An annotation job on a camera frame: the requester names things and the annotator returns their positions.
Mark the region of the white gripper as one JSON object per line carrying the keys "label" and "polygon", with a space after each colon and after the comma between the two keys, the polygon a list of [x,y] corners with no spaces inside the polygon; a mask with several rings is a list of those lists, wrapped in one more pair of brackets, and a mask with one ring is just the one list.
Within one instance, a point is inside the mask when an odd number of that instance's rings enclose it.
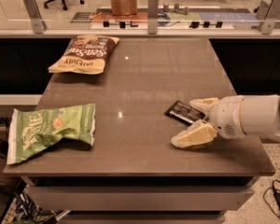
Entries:
{"label": "white gripper", "polygon": [[179,148],[203,145],[212,142],[217,133],[226,139],[245,138],[240,118],[243,100],[242,95],[228,96],[220,100],[216,97],[191,100],[189,104],[193,108],[205,115],[209,114],[209,120],[213,125],[199,119],[185,131],[174,136],[171,139],[172,145]]}

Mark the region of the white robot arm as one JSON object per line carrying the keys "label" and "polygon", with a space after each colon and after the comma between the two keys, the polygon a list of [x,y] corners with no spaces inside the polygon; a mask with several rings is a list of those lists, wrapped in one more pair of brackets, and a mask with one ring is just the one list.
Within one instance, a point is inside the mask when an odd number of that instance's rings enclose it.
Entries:
{"label": "white robot arm", "polygon": [[260,135],[280,142],[280,95],[235,95],[194,99],[194,109],[205,114],[171,143],[178,148],[195,147],[212,142],[217,136],[242,139]]}

